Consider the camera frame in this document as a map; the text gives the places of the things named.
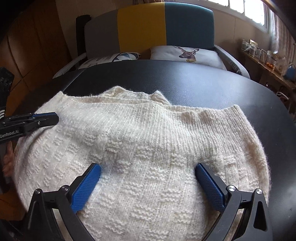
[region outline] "wooden wall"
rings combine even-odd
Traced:
[[[112,10],[131,6],[133,0],[56,0],[56,5],[71,57],[76,58],[76,18],[84,14],[95,18]]]
[[[55,0],[36,0],[0,42],[0,66],[15,75],[6,115],[12,115],[28,93],[49,83],[70,61]]]

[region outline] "pillow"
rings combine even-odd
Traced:
[[[150,59],[203,64],[226,70],[226,67],[220,59],[219,55],[215,51],[206,49],[177,47],[169,45],[157,46],[151,48]]]
[[[116,53],[111,56],[103,58],[91,58],[85,61],[78,69],[89,68],[91,66],[103,63],[117,62],[122,60],[136,60],[141,56],[139,53],[128,52],[128,53]]]

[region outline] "knit texture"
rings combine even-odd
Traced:
[[[28,209],[36,188],[58,190],[98,163],[101,178],[78,212],[95,240],[201,240],[218,213],[196,181],[199,162],[226,185],[261,188],[268,200],[266,157],[237,105],[173,106],[159,91],[117,86],[99,96],[59,92],[42,112],[56,112],[59,123],[19,140],[14,181],[20,198]]]

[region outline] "black leather surface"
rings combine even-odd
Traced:
[[[99,94],[115,85],[146,93],[160,90],[175,105],[220,109],[238,104],[258,134],[268,158],[272,182],[268,208],[274,240],[294,240],[296,128],[273,92],[250,79],[208,66],[137,60],[90,67],[64,93]]]
[[[59,91],[65,90],[72,81],[79,76],[85,69],[78,69],[75,71],[67,72],[61,76],[52,79],[46,85],[27,94],[22,103],[15,110],[13,115],[23,115],[27,113],[34,113],[45,102],[48,102]]]

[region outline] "glass jar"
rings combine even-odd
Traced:
[[[279,74],[283,75],[284,71],[287,68],[287,60],[286,57],[279,57],[277,56],[278,61],[275,64],[275,71],[278,72]]]
[[[249,55],[251,55],[252,57],[255,57],[255,53],[256,53],[256,47],[251,46],[250,51],[249,51]]]
[[[245,52],[249,53],[250,49],[251,49],[251,45],[249,43],[247,43],[247,48],[246,48]]]
[[[260,55],[260,58],[259,58],[259,62],[262,63],[262,64],[265,64],[266,59],[267,59],[267,52],[262,49],[261,50],[261,55]]]
[[[249,43],[243,39],[242,40],[242,50],[246,51],[246,49],[248,48],[248,45],[249,45]]]
[[[276,66],[276,62],[277,62],[276,57],[273,55],[272,52],[268,51],[265,65],[267,67],[269,67],[270,69],[274,70],[274,68]]]
[[[255,52],[255,57],[259,59],[260,55],[261,55],[261,49],[257,48]]]

